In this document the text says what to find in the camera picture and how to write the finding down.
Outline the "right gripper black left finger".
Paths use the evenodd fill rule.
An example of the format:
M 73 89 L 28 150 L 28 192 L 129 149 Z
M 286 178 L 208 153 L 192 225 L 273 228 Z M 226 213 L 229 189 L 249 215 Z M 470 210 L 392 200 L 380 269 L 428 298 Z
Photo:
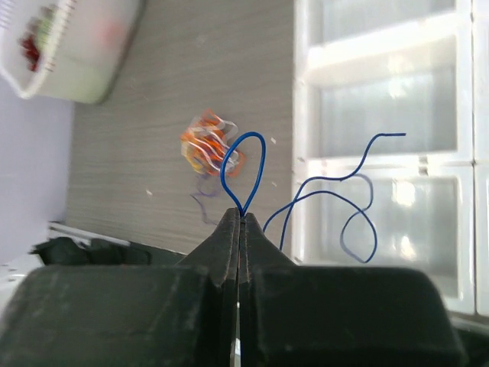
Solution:
M 2 314 L 1 364 L 233 365 L 239 226 L 228 209 L 175 265 L 40 260 Z

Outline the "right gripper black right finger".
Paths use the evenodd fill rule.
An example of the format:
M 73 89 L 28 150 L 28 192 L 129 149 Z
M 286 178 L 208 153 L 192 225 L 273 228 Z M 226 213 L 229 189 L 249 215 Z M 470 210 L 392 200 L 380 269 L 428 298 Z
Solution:
M 461 366 L 429 277 L 409 268 L 294 264 L 252 214 L 241 221 L 244 366 Z

